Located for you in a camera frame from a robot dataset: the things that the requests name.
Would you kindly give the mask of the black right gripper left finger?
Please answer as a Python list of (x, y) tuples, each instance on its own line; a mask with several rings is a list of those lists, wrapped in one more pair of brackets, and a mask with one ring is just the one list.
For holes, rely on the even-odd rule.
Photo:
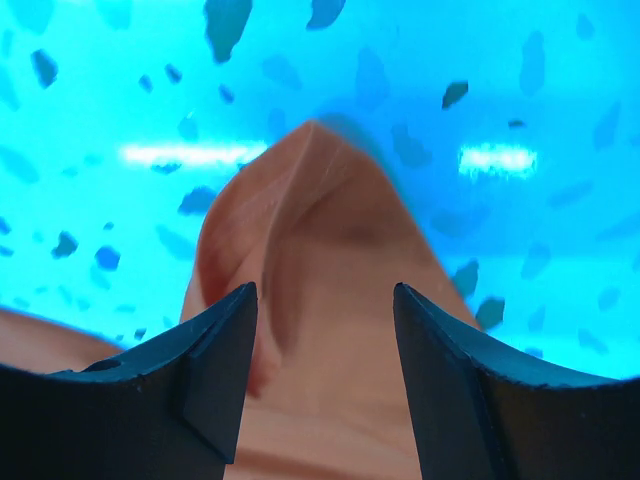
[(220, 479), (234, 460), (254, 283), (86, 369), (1, 369), (5, 479)]

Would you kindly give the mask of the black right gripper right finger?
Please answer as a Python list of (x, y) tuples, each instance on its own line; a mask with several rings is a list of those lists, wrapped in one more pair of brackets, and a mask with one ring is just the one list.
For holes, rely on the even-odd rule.
[(406, 284), (394, 322), (423, 478), (638, 478), (637, 379), (528, 355)]

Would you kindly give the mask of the orange t shirt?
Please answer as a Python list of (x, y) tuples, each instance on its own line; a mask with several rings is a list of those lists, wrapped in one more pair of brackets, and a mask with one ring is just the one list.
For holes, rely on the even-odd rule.
[[(308, 122), (246, 166), (206, 216), (178, 325), (247, 283), (254, 346), (220, 479), (418, 478), (394, 288), (473, 316), (377, 164)], [(127, 350), (1, 313), (1, 369), (79, 372)]]

